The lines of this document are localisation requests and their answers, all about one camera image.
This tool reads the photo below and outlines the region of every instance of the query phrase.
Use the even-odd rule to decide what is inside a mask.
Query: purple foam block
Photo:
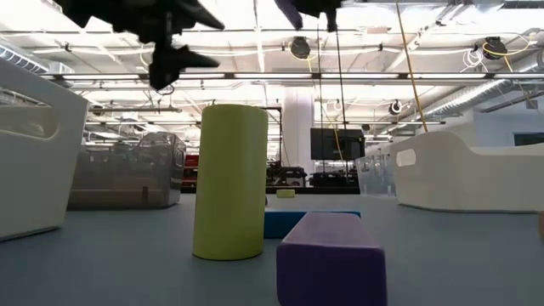
[[[308,212],[278,246],[282,306],[386,306],[383,250],[350,213]]]

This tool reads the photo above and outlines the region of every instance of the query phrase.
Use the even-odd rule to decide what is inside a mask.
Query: blue foam block
[[[264,211],[264,239],[283,239],[298,221],[307,212],[281,211],[273,208],[265,208]],[[351,213],[360,218],[360,212],[356,211],[335,211],[325,213]]]

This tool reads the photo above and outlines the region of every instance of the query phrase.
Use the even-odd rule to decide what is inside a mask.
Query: floor
[[[542,306],[535,215],[427,212],[359,195],[276,199],[360,210],[386,252],[389,305]],[[0,304],[277,306],[275,247],[240,262],[191,256],[194,196],[162,211],[68,212],[62,229],[0,243]]]

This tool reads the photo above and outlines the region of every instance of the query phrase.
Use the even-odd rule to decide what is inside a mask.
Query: monitor
[[[315,161],[352,161],[365,156],[365,136],[360,129],[338,129],[337,138],[332,128],[310,130],[311,156]]]

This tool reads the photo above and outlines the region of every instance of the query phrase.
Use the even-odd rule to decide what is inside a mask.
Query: foam cylinder
[[[246,105],[202,112],[193,254],[212,260],[263,251],[268,114]]]

